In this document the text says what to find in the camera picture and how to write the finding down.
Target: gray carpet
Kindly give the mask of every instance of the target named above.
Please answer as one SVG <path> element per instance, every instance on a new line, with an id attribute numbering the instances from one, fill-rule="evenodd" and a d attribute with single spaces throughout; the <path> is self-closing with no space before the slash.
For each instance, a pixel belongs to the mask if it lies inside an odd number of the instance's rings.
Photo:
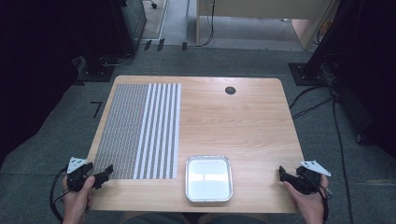
<path id="1" fill-rule="evenodd" d="M 311 52 L 261 49 L 198 49 L 154 47 L 140 49 L 134 59 L 117 67 L 119 75 L 277 77 L 288 102 L 305 87 L 296 87 L 288 67 L 290 62 L 307 62 Z M 73 86 L 49 115 L 37 135 L 14 150 L 0 172 L 0 223 L 56 223 L 50 211 L 49 193 L 53 177 L 71 156 L 88 155 L 104 105 L 94 118 L 97 105 L 106 102 L 110 83 Z M 303 96 L 291 114 L 307 109 L 329 97 L 325 88 Z M 343 107 L 336 114 L 344 144 L 346 175 L 350 187 L 355 223 L 396 223 L 396 190 L 393 182 L 371 182 L 396 178 L 395 160 L 376 146 L 355 142 L 355 131 Z M 341 152 L 328 103 L 294 121 L 306 160 L 316 160 L 332 172 L 328 223 L 348 223 L 346 185 Z M 86 223 L 118 223 L 120 212 L 91 211 Z M 298 214 L 271 214 L 271 223 L 303 223 Z"/>

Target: finger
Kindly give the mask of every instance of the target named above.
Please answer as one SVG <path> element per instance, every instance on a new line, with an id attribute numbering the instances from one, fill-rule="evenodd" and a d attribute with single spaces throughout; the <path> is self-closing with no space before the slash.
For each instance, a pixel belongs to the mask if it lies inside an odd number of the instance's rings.
<path id="1" fill-rule="evenodd" d="M 62 187 L 64 187 L 64 190 L 68 189 L 68 187 L 67 187 L 67 175 L 62 180 Z"/>
<path id="2" fill-rule="evenodd" d="M 92 196 L 92 194 L 90 192 L 88 194 L 88 203 L 87 203 L 88 207 L 91 207 L 92 203 L 93 203 L 93 196 Z"/>
<path id="3" fill-rule="evenodd" d="M 283 186 L 285 186 L 286 190 L 291 195 L 291 197 L 293 197 L 294 200 L 300 196 L 301 193 L 297 191 L 297 189 L 295 189 L 294 186 L 288 181 L 284 181 Z"/>
<path id="4" fill-rule="evenodd" d="M 329 187 L 329 179 L 327 178 L 326 175 L 321 175 L 320 185 L 323 188 L 328 188 Z"/>
<path id="5" fill-rule="evenodd" d="M 85 181 L 84 186 L 82 186 L 82 189 L 80 192 L 85 194 L 88 197 L 88 194 L 89 194 L 90 189 L 92 188 L 94 182 L 95 182 L 95 177 L 93 175 L 91 175 Z"/>

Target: wooden table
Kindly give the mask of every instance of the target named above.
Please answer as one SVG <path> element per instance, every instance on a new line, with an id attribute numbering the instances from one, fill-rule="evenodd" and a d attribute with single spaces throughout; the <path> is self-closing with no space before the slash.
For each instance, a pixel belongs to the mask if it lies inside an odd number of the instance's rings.
<path id="1" fill-rule="evenodd" d="M 303 49 L 307 49 L 331 12 L 334 2 L 335 0 L 216 0 L 214 16 L 293 19 L 291 23 L 294 31 Z M 212 5 L 213 0 L 197 0 L 197 45 L 200 45 L 200 16 L 211 16 Z"/>
<path id="2" fill-rule="evenodd" d="M 94 190 L 94 210 L 293 213 L 278 167 L 294 174 L 303 154 L 281 82 L 276 78 L 117 77 L 89 161 L 94 161 L 118 84 L 181 83 L 177 179 L 110 179 Z M 227 94 L 232 86 L 235 94 Z M 227 203 L 190 203 L 186 161 L 223 155 L 231 164 L 233 197 Z"/>

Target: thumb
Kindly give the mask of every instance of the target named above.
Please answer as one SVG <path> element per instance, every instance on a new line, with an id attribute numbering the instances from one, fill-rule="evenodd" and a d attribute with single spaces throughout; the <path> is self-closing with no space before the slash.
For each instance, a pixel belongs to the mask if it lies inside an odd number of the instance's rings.
<path id="1" fill-rule="evenodd" d="M 285 188 L 288 191 L 288 193 L 294 199 L 296 199 L 296 198 L 298 198 L 300 196 L 301 193 L 299 191 L 297 191 L 297 189 L 295 189 L 294 186 L 291 183 L 289 183 L 288 181 L 284 181 L 283 182 L 283 186 L 285 186 Z"/>
<path id="2" fill-rule="evenodd" d="M 85 181 L 84 186 L 82 187 L 80 192 L 82 192 L 84 194 L 88 194 L 88 192 L 90 192 L 90 189 L 92 188 L 94 182 L 95 182 L 95 177 L 93 175 L 91 175 Z"/>

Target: metal tray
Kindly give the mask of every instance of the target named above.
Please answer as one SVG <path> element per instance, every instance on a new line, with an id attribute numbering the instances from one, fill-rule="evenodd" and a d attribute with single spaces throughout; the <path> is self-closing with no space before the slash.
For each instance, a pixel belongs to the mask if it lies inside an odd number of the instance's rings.
<path id="1" fill-rule="evenodd" d="M 233 196 L 231 167 L 224 156 L 193 156 L 186 164 L 186 196 L 193 203 L 227 202 Z"/>

